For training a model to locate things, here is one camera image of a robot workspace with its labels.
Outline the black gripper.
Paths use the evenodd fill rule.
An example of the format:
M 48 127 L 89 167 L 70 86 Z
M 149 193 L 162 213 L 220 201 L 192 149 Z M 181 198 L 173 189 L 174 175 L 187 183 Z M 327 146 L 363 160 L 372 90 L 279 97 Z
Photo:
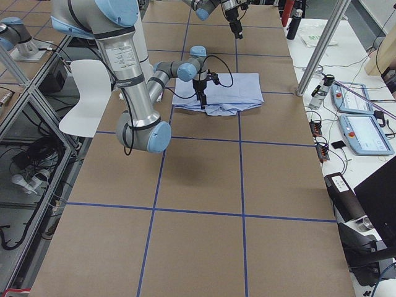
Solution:
M 239 20 L 238 9 L 245 11 L 248 9 L 247 1 L 222 1 L 221 6 L 225 13 L 226 20 L 229 22 L 231 31 L 236 39 L 243 38 L 243 28 Z
M 207 88 L 208 81 L 212 81 L 215 85 L 220 85 L 218 74 L 210 70 L 198 73 L 197 77 L 192 80 L 192 85 L 197 94 L 197 100 L 200 103 L 201 109 L 205 109 L 207 106 L 207 96 L 204 90 Z

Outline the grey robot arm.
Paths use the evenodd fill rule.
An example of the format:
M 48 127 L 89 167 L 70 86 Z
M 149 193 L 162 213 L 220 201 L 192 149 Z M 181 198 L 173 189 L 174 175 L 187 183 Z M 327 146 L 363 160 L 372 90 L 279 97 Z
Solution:
M 103 63 L 120 88 L 127 110 L 118 120 L 116 135 L 126 149 L 163 152 L 171 140 L 171 126 L 162 121 L 154 104 L 168 81 L 192 81 L 205 103 L 207 52 L 193 46 L 186 61 L 159 62 L 146 79 L 133 41 L 139 19 L 136 1 L 52 1 L 53 28 L 65 35 L 94 39 Z
M 246 11 L 249 8 L 251 1 L 240 0 L 183 0 L 183 3 L 188 5 L 200 20 L 206 20 L 210 14 L 220 7 L 223 16 L 228 21 L 231 31 L 236 39 L 243 38 L 243 28 L 239 17 L 239 9 Z

